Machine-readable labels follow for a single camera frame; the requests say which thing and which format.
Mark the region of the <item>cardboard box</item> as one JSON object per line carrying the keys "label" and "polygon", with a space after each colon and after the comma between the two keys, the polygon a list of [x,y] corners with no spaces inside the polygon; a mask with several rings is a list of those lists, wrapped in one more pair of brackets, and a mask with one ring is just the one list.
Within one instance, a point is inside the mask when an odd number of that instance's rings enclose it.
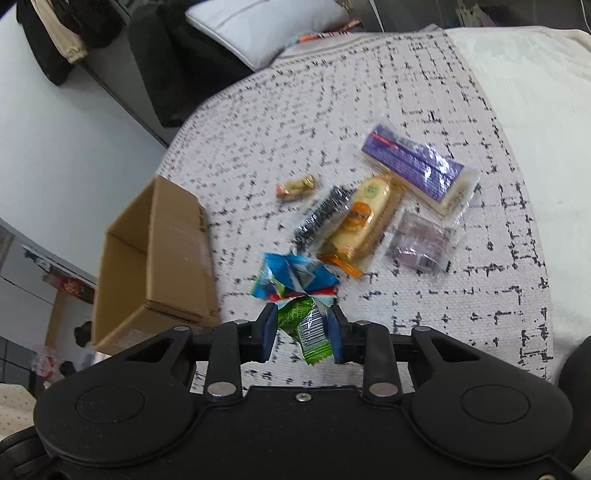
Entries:
{"label": "cardboard box", "polygon": [[219,323],[205,210],[156,176],[106,231],[94,347],[114,355],[176,325],[208,331]]}

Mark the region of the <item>red white snack bar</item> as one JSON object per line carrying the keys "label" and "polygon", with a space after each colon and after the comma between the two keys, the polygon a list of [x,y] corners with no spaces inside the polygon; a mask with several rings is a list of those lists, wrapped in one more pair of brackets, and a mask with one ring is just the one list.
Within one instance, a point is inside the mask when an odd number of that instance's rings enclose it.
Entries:
{"label": "red white snack bar", "polygon": [[315,298],[318,301],[329,301],[329,299],[335,299],[335,297],[337,296],[337,288],[327,287],[324,289],[319,289],[311,292],[297,292],[294,290],[287,289],[281,291],[280,293],[270,294],[269,300],[273,302],[280,302],[305,296]]}

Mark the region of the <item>blue snack packet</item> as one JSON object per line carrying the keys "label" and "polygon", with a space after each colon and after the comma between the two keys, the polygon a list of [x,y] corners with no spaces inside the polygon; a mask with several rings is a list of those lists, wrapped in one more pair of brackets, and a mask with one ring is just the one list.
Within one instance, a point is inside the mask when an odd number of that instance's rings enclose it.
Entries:
{"label": "blue snack packet", "polygon": [[294,254],[264,253],[259,275],[250,294],[255,298],[269,300],[270,294],[287,289],[311,292],[338,285],[339,278],[318,259]]}

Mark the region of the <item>grey white pillow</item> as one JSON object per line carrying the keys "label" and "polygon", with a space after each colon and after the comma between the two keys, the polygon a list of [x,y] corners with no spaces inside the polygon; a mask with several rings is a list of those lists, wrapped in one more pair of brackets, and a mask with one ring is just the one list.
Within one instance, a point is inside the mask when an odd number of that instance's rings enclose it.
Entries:
{"label": "grey white pillow", "polygon": [[185,11],[189,25],[235,54],[252,71],[310,33],[349,22],[335,1],[203,1]]}

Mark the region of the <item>yellow orange cracker pack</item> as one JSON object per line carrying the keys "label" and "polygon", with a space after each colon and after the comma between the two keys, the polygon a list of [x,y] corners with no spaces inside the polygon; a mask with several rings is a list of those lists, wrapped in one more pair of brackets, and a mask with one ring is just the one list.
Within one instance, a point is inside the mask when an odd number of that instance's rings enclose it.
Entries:
{"label": "yellow orange cracker pack", "polygon": [[403,196],[404,187],[393,176],[363,180],[353,194],[349,213],[318,250],[318,260],[353,278],[362,276]]}

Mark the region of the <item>black white snack packet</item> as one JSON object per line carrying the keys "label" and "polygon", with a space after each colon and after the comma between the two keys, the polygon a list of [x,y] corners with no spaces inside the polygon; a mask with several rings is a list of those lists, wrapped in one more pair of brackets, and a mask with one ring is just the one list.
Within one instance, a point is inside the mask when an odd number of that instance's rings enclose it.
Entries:
{"label": "black white snack packet", "polygon": [[349,214],[353,189],[333,186],[304,214],[304,219],[294,229],[293,247],[297,254],[318,250]]}

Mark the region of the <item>purple wafer pack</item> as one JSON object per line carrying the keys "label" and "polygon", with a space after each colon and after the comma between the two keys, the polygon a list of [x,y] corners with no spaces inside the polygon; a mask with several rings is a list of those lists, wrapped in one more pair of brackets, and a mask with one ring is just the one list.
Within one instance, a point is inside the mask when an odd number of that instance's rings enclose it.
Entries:
{"label": "purple wafer pack", "polygon": [[377,122],[360,149],[363,159],[391,174],[438,215],[458,221],[480,181],[480,172]]}

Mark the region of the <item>green snack packet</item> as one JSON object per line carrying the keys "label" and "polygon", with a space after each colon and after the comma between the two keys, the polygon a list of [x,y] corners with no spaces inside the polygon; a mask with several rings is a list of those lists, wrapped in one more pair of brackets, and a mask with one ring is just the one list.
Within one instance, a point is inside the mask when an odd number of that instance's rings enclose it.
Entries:
{"label": "green snack packet", "polygon": [[332,346],[325,333],[324,311],[314,298],[291,299],[279,309],[279,328],[301,346],[308,365],[315,365],[332,356]]}

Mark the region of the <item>white fluffy blanket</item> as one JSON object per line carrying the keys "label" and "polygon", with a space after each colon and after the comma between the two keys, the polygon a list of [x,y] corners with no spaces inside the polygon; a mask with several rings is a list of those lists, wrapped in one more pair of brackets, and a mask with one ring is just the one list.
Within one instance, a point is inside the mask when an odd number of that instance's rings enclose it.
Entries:
{"label": "white fluffy blanket", "polygon": [[554,369],[590,335],[590,35],[455,28],[523,174],[553,303]]}

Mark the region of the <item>small gold candy packet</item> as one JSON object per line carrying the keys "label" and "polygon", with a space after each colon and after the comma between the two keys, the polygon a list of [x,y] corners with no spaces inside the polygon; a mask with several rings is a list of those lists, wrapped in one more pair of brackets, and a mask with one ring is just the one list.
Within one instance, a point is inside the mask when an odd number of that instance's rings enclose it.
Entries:
{"label": "small gold candy packet", "polygon": [[276,185],[276,198],[280,201],[288,202],[294,201],[304,196],[311,195],[318,188],[318,180],[314,176],[308,174],[307,176],[290,180],[283,184]]}

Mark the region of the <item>clear purple candy packet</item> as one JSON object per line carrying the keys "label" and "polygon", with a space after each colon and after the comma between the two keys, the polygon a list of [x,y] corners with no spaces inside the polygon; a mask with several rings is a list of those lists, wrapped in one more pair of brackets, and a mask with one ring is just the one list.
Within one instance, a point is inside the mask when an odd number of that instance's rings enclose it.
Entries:
{"label": "clear purple candy packet", "polygon": [[405,210],[385,256],[422,274],[439,276],[449,271],[459,238],[457,219],[436,222]]}

